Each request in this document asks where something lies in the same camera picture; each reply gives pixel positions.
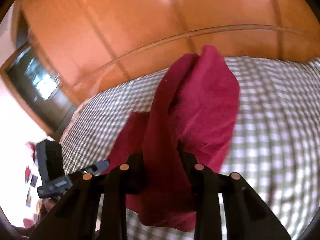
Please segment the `black device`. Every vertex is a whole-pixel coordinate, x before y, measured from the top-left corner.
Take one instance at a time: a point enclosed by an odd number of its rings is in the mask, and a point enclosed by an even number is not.
[[[107,160],[101,160],[73,174],[65,175],[62,148],[59,143],[43,140],[36,145],[36,150],[39,174],[42,180],[42,186],[37,188],[40,198],[59,200],[83,174],[91,173],[95,176],[105,171],[109,166]]]
[[[43,140],[36,145],[39,174],[42,183],[64,176],[61,145],[57,142]]]
[[[266,203],[238,173],[229,176],[197,163],[194,155],[180,152],[184,170],[196,197],[195,240],[221,239],[218,193],[223,196],[228,240],[289,240]],[[142,154],[134,154],[125,165],[109,174],[85,173],[57,202],[30,240],[127,240],[125,195],[138,194],[144,186]],[[100,195],[104,194],[101,226],[95,232]]]

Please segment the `bed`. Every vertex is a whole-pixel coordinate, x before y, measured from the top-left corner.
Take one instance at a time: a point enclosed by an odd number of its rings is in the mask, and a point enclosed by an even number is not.
[[[242,174],[296,239],[320,205],[320,59],[305,64],[252,57],[225,61],[241,90],[221,173]],[[166,71],[108,89],[77,109],[60,141],[66,174],[108,157],[130,112],[150,110]],[[193,239],[193,232],[146,227],[130,210],[127,228],[128,239]]]

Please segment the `wood trim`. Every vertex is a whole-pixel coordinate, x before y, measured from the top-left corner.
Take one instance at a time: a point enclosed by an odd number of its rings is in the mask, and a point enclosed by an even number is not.
[[[58,75],[59,73],[56,71],[55,68],[52,67],[52,63],[50,62],[50,59],[45,54],[44,50],[42,49],[41,44],[37,40],[37,37],[35,36],[35,34],[33,33],[32,30],[31,30],[31,32],[29,32],[29,42],[30,42],[31,47],[33,48],[38,60],[40,61],[42,67],[51,76]],[[78,107],[80,105],[80,101],[78,100],[78,98],[76,97],[74,92],[70,89],[70,87],[68,85],[66,85],[66,82],[63,80],[63,77],[60,77],[59,79],[60,79],[59,88],[61,89],[61,91],[68,97],[68,99],[70,100],[70,102],[74,106]]]
[[[178,18],[178,21],[182,27],[182,30],[184,33],[188,32],[189,29],[187,27],[187,22],[186,22],[186,18],[184,17],[182,11],[180,10],[180,7],[179,7],[179,3],[177,0],[171,0],[171,4],[172,4],[172,7],[173,7],[173,10],[175,11],[175,14]],[[186,38],[186,42],[189,46],[189,49],[192,53],[196,53],[196,45],[194,44],[193,40],[190,38],[190,37],[187,37]]]
[[[272,0],[273,12],[277,26],[282,26],[282,18],[278,0]],[[277,31],[278,58],[283,59],[283,31]]]
[[[85,17],[87,18],[87,20],[89,21],[91,27],[93,28],[94,32],[96,33],[97,37],[99,38],[99,40],[102,42],[103,46],[105,47],[105,49],[107,50],[107,52],[110,54],[110,56],[112,57],[112,61],[116,60],[118,62],[118,67],[119,69],[122,71],[122,73],[124,74],[124,76],[128,79],[131,80],[132,78],[130,77],[129,73],[127,72],[127,70],[124,68],[124,66],[121,64],[121,62],[119,62],[119,57],[116,55],[116,53],[114,52],[113,48],[111,47],[110,43],[105,39],[104,35],[102,34],[99,26],[97,25],[97,23],[94,21],[94,19],[92,18],[92,14],[89,12],[89,7],[86,6],[84,3],[82,3],[82,0],[76,0],[76,2],[78,3],[78,5],[80,6],[80,8],[82,8],[83,13],[85,15]]]
[[[241,30],[269,30],[269,31],[276,31],[277,33],[282,33],[283,32],[288,32],[288,33],[294,33],[294,34],[300,34],[302,36],[307,37],[310,40],[314,40],[314,41],[319,41],[320,39],[317,39],[311,35],[308,35],[307,33],[301,32],[301,31],[297,31],[297,30],[293,30],[293,29],[289,29],[287,27],[282,27],[282,26],[274,26],[274,25],[257,25],[257,24],[246,24],[246,25],[225,25],[225,26],[216,26],[216,27],[209,27],[209,28],[205,28],[205,29],[199,29],[199,30],[194,30],[194,31],[190,31],[190,32],[186,32],[186,33],[180,33],[171,37],[167,37],[164,38],[162,40],[158,40],[155,41],[153,43],[147,44],[145,46],[142,46],[138,49],[135,49],[133,51],[130,51],[120,57],[117,57],[116,59],[106,63],[105,65],[100,66],[99,68],[95,69],[94,71],[90,72],[91,75],[97,74],[100,71],[106,69],[107,67],[109,67],[110,65],[113,65],[115,63],[118,63],[119,60],[122,60],[124,57],[133,55],[134,53],[140,52],[140,51],[144,51],[146,49],[150,49],[152,47],[155,46],[160,46],[164,43],[167,42],[171,42],[171,41],[175,41],[175,40],[179,40],[179,39],[185,39],[185,38],[189,38],[189,37],[194,37],[194,36],[200,36],[200,35],[204,35],[204,34],[212,34],[212,33],[220,33],[220,32],[230,32],[230,31],[241,31]],[[78,85],[81,82],[85,82],[86,80],[88,80],[90,78],[89,75],[82,77],[78,80],[78,82],[76,84],[74,84],[72,86],[75,87],[76,85]]]
[[[14,85],[12,84],[9,76],[5,72],[5,70],[13,63],[13,61],[16,59],[16,57],[24,51],[26,48],[28,48],[30,45],[26,43],[23,45],[20,49],[16,50],[0,67],[0,77],[4,81],[4,85],[9,90],[10,94],[14,97],[14,99],[17,101],[17,103],[21,106],[21,108],[30,116],[30,118],[42,129],[44,132],[51,137],[56,137],[55,132],[46,125],[40,117],[28,106],[28,104],[23,100],[23,98],[20,96],[19,92],[16,90]]]
[[[22,13],[22,0],[15,0],[13,11],[12,11],[12,23],[11,23],[11,41],[16,46],[17,44],[17,33],[19,25],[19,17]]]

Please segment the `red object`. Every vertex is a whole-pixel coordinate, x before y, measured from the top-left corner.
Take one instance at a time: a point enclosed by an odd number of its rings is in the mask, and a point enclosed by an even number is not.
[[[33,163],[36,161],[36,144],[34,142],[27,142],[26,146],[30,149],[31,157],[33,159]]]
[[[24,178],[26,179],[27,182],[29,181],[30,173],[31,173],[31,170],[28,166],[28,167],[26,167],[26,170],[24,172]]]
[[[178,140],[199,163],[219,172],[238,112],[239,85],[217,50],[185,54],[161,80],[151,111],[132,113],[109,156],[109,171],[140,152],[147,173],[141,194],[127,195],[127,208],[146,226],[191,231],[195,201],[183,170]]]
[[[34,223],[34,221],[32,219],[29,219],[29,218],[24,218],[23,219],[24,228],[31,228],[34,224],[35,223]]]

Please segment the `copper screw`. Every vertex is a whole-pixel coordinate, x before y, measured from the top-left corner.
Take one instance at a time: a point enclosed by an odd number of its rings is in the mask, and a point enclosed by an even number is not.
[[[202,171],[204,169],[204,166],[202,164],[200,164],[200,163],[197,163],[195,165],[195,169],[198,170],[198,171]]]
[[[84,174],[83,176],[82,176],[82,179],[84,179],[84,180],[89,180],[89,179],[91,179],[92,178],[92,174],[91,173],[86,173],[86,174]]]
[[[120,165],[120,169],[121,171],[127,171],[130,168],[130,166],[128,164],[122,164]]]
[[[240,174],[237,173],[237,172],[233,172],[231,173],[231,178],[235,179],[235,180],[238,180],[241,178]]]

